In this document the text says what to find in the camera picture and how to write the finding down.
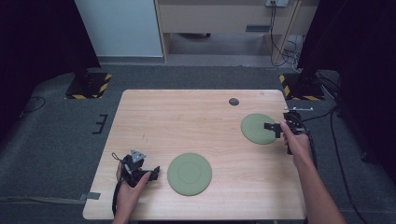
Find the human hand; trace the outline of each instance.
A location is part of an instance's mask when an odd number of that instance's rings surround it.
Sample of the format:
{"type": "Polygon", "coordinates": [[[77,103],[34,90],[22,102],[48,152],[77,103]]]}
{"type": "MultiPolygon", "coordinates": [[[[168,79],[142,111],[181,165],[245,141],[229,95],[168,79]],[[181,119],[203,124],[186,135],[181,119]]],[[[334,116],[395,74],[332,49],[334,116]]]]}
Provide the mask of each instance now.
{"type": "Polygon", "coordinates": [[[280,122],[280,127],[283,131],[285,145],[289,144],[293,154],[294,165],[298,167],[302,162],[312,162],[309,154],[310,144],[308,136],[305,133],[294,135],[285,121],[280,122]]]}
{"type": "MultiPolygon", "coordinates": [[[[119,163],[119,168],[116,173],[117,179],[120,179],[121,169],[122,166],[121,163],[119,163]]],[[[122,181],[117,196],[117,213],[114,216],[113,223],[119,224],[129,222],[132,212],[136,208],[140,193],[149,181],[150,174],[151,172],[145,173],[134,188],[131,188],[126,181],[122,181]]]]}

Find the power outlet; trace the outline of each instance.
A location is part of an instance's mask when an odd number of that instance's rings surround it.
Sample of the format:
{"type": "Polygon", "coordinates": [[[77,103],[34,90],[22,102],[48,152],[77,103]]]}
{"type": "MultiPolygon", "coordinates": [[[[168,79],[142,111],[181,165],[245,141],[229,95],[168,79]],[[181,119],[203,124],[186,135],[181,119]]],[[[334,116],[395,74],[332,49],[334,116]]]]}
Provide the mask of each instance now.
{"type": "Polygon", "coordinates": [[[287,7],[289,0],[267,0],[266,6],[272,7],[275,3],[277,7],[287,7]]]}

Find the yellow and black hazard tape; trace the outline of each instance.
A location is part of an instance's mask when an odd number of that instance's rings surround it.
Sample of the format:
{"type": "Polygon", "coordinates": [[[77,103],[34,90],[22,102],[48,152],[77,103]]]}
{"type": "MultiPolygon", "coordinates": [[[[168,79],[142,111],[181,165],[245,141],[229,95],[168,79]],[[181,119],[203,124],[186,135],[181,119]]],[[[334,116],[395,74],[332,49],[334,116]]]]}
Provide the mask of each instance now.
{"type": "Polygon", "coordinates": [[[300,97],[292,96],[291,92],[290,92],[290,88],[288,86],[288,83],[287,83],[285,77],[279,76],[279,80],[282,83],[282,87],[285,92],[287,100],[312,100],[312,101],[324,100],[324,97],[317,97],[317,96],[312,96],[312,95],[305,95],[305,96],[300,96],[300,97]]]}
{"type": "Polygon", "coordinates": [[[77,100],[84,100],[84,99],[95,99],[95,98],[102,98],[103,94],[105,93],[105,90],[107,88],[108,82],[111,79],[110,74],[107,74],[105,79],[103,80],[103,83],[100,86],[100,89],[98,92],[95,94],[71,94],[71,95],[66,95],[67,99],[77,99],[77,100]]]}

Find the wooden tabletop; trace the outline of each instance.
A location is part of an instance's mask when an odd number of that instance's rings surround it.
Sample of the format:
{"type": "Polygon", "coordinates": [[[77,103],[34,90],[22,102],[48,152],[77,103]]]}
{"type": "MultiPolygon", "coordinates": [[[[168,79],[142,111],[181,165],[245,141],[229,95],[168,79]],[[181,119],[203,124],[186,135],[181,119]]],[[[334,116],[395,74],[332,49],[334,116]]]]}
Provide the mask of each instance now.
{"type": "Polygon", "coordinates": [[[161,166],[148,182],[132,219],[226,220],[304,219],[299,177],[283,139],[257,145],[241,132],[242,119],[253,113],[283,119],[281,91],[129,90],[121,97],[83,216],[112,219],[118,161],[134,148],[147,155],[144,170],[161,166]],[[236,98],[239,105],[230,105],[236,98]],[[195,152],[212,167],[205,191],[182,196],[169,186],[167,169],[180,154],[195,152]]]}

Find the black curtain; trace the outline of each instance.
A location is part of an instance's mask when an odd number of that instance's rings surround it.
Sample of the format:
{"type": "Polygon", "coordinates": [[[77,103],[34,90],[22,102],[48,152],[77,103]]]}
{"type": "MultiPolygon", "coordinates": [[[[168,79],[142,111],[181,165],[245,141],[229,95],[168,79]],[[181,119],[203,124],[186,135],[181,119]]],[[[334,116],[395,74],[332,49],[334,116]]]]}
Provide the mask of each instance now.
{"type": "Polygon", "coordinates": [[[306,36],[299,67],[311,62],[338,71],[337,103],[362,149],[396,183],[396,14],[394,1],[321,0],[306,36]],[[333,21],[333,32],[318,44],[333,21]],[[321,60],[310,58],[321,48],[321,60]]]}
{"type": "Polygon", "coordinates": [[[0,137],[35,86],[100,67],[74,0],[0,0],[0,137]]]}

